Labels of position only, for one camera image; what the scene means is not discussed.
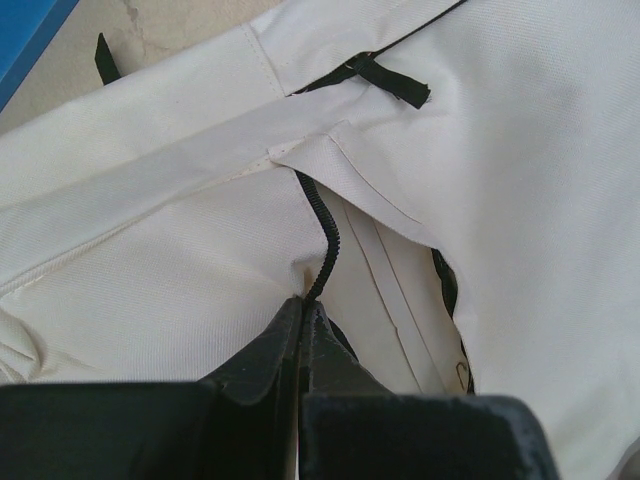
black fabric tab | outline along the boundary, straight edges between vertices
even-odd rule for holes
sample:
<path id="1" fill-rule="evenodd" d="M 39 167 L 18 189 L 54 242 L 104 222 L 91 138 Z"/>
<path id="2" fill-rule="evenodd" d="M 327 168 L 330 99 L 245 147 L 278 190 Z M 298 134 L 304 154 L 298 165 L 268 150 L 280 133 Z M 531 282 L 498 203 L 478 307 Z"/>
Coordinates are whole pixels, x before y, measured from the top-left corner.
<path id="1" fill-rule="evenodd" d="M 120 75 L 118 67 L 116 66 L 116 62 L 113 61 L 113 55 L 111 55 L 111 50 L 109 50 L 107 40 L 104 38 L 102 33 L 98 35 L 98 46 L 96 47 L 96 55 L 94 59 L 96 61 L 96 67 L 98 67 L 100 78 L 102 78 L 103 85 L 108 85 L 122 78 L 122 75 Z"/>
<path id="2" fill-rule="evenodd" d="M 387 70 L 373 60 L 371 53 L 356 55 L 352 62 L 347 62 L 347 66 L 353 68 L 358 75 L 368 82 L 392 93 L 414 108 L 419 109 L 422 107 L 431 94 L 428 85 L 401 73 Z"/>

blue edge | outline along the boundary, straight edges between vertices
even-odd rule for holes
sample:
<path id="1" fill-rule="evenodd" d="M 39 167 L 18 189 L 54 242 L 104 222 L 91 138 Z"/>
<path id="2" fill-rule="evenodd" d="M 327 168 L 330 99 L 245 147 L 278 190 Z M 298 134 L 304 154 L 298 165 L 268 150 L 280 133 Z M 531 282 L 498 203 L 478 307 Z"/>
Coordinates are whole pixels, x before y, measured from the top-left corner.
<path id="1" fill-rule="evenodd" d="M 6 65 L 2 65 L 2 62 L 0 62 L 0 112 L 77 3 L 78 0 L 54 0 L 52 4 L 51 1 L 0 0 L 0 12 L 8 10 L 9 13 L 12 13 L 12 9 L 15 12 L 19 8 L 31 8 L 29 12 L 18 12 L 21 15 L 18 16 L 17 24 L 6 29 L 3 28 L 4 33 L 0 32 L 0 37 L 3 37 L 2 41 L 0 41 L 0 49 L 12 48 L 17 50 L 17 57 L 9 65 L 8 69 L 5 70 Z M 30 33 L 26 41 L 20 38 L 25 37 L 25 33 L 29 33 L 25 32 L 25 29 L 34 27 L 35 30 Z M 12 28 L 16 32 L 15 37 L 17 38 L 12 38 Z"/>

white cloth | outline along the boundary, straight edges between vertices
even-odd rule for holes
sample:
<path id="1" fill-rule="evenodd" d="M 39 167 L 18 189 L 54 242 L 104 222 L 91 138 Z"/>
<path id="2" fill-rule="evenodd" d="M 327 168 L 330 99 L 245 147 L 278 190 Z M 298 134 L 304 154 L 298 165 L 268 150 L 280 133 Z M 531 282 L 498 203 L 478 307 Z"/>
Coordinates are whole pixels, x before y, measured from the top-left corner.
<path id="1" fill-rule="evenodd" d="M 477 392 L 524 400 L 564 478 L 614 471 L 640 437 L 640 6 L 470 0 L 379 57 L 429 83 L 419 111 L 358 78 L 285 98 L 453 3 L 287 2 L 0 138 L 7 380 L 215 368 L 317 272 L 297 169 L 333 192 L 323 301 L 377 378 L 464 387 L 436 247 Z"/>

beige surface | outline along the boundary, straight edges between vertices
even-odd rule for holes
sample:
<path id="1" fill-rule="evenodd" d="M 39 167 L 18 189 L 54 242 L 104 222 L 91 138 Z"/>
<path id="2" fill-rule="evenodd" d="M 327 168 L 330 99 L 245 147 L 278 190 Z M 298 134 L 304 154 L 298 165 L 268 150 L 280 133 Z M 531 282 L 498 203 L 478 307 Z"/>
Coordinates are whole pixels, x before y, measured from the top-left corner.
<path id="1" fill-rule="evenodd" d="M 281 0 L 80 0 L 0 112 L 0 135 L 100 88 L 103 32 L 123 74 L 152 65 L 274 7 Z"/>

